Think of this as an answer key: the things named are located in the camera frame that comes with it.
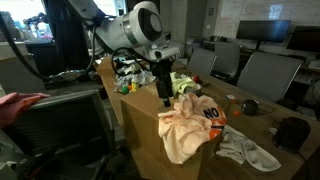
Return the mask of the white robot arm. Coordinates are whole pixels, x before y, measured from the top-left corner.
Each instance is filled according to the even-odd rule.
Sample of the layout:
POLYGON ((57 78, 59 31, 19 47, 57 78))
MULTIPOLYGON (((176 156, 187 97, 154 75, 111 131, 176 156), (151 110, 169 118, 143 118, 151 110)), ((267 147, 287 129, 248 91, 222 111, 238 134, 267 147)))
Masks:
POLYGON ((158 9, 151 1, 136 4, 133 10, 113 20, 94 0, 43 0, 43 3, 62 52, 84 52, 84 31, 89 30, 106 52, 116 55, 126 50, 138 56, 138 47, 155 43, 163 33, 158 9))

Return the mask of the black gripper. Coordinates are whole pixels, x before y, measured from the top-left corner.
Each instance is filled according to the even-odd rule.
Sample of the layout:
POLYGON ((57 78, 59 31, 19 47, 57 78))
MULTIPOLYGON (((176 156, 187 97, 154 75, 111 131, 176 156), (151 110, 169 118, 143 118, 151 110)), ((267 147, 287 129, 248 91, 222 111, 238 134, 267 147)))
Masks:
POLYGON ((172 65, 173 63, 168 59, 161 60, 151 65, 152 75, 156 77, 158 95, 162 98, 165 107, 171 106, 169 97, 173 96, 170 76, 172 65))

